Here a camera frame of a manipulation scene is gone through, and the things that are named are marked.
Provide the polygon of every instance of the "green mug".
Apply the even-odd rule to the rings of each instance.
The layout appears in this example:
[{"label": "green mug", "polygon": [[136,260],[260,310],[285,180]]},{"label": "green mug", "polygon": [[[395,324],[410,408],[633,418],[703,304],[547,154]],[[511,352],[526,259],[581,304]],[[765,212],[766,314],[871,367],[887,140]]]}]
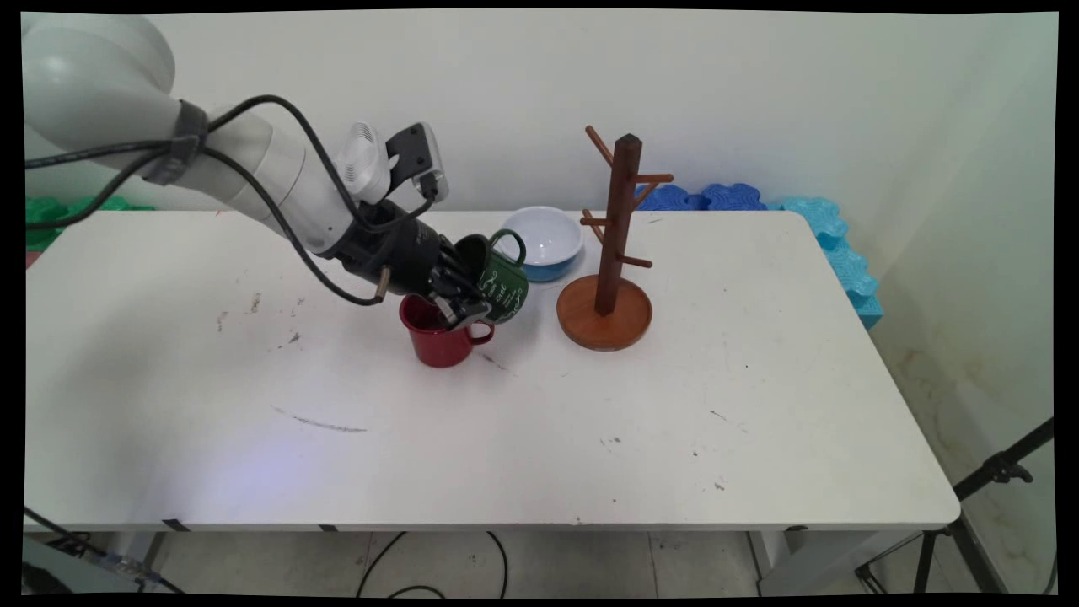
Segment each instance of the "green mug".
[{"label": "green mug", "polygon": [[[516,261],[494,249],[494,243],[507,235],[513,236],[520,247]],[[468,264],[473,278],[491,305],[491,312],[483,320],[502,325],[514,318],[529,294],[529,278],[524,275],[524,240],[520,234],[513,230],[498,230],[490,239],[482,234],[469,234],[453,246]]]}]

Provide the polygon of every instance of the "wooden stand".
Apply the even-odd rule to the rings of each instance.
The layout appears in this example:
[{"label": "wooden stand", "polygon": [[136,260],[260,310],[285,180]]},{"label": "wooden stand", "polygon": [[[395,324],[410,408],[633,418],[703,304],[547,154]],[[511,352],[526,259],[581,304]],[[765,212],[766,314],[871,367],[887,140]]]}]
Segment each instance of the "wooden stand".
[{"label": "wooden stand", "polygon": [[[652,322],[652,302],[641,287],[622,277],[622,264],[651,267],[652,261],[626,256],[629,218],[633,209],[659,183],[674,180],[672,175],[639,175],[641,140],[624,135],[614,144],[614,154],[591,126],[585,133],[611,166],[606,217],[584,211],[581,223],[591,225],[603,245],[600,273],[577,278],[558,296],[558,321],[562,331],[589,350],[622,350],[637,343]],[[634,198],[637,183],[648,183]]]}]

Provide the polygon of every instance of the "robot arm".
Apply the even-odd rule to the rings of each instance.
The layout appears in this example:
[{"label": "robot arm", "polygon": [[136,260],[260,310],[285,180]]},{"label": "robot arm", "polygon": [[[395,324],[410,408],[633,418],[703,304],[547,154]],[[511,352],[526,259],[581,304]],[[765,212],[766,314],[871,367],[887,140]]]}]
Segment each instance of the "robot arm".
[{"label": "robot arm", "polygon": [[[175,61],[164,37],[145,17],[24,13],[22,25],[24,121],[46,139],[77,150],[177,135],[181,101],[169,95]],[[490,309],[475,287],[478,276],[463,266],[452,244],[384,197],[408,179],[428,204],[448,194],[437,142],[425,123],[385,142],[369,125],[353,126],[336,164],[358,215],[342,201],[315,151],[254,113],[238,113],[210,132],[205,147],[231,157],[262,184],[303,248],[339,259],[371,281],[388,266],[388,290],[438,303],[451,328]],[[122,168],[140,154],[95,160]],[[398,162],[391,169],[393,156]],[[154,170],[160,166],[151,162],[138,174]],[[262,195],[215,157],[195,155],[172,184],[209,194],[285,235]],[[396,220],[393,227],[372,229],[390,220]]]}]

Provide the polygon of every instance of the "mug handle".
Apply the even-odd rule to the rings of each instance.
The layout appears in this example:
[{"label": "mug handle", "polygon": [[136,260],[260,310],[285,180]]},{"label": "mug handle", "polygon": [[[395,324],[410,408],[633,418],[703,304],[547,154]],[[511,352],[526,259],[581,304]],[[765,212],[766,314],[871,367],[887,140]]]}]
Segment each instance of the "mug handle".
[{"label": "mug handle", "polygon": [[[491,331],[487,332],[487,335],[482,337],[476,337],[472,334],[472,328],[477,325],[487,326],[487,328]],[[470,342],[473,346],[482,346],[490,342],[492,337],[494,337],[494,326],[487,321],[476,321],[468,327],[468,342]]]},{"label": "mug handle", "polygon": [[517,247],[520,250],[520,254],[517,256],[517,261],[514,261],[514,265],[520,267],[524,264],[524,240],[521,239],[521,234],[508,229],[498,230],[497,232],[491,234],[491,246],[493,247],[494,243],[504,235],[511,235],[514,236],[514,239],[517,240]]}]

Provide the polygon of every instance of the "blue and white bowl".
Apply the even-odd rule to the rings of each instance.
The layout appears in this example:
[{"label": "blue and white bowl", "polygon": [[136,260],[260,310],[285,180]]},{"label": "blue and white bowl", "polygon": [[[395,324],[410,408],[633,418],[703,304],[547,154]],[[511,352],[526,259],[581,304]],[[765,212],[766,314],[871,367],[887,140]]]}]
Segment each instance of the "blue and white bowl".
[{"label": "blue and white bowl", "polygon": [[[562,277],[585,244],[581,224],[564,211],[551,206],[527,206],[515,211],[502,224],[524,240],[524,274],[529,281],[549,281]],[[514,238],[501,238],[495,249],[517,259]]]}]

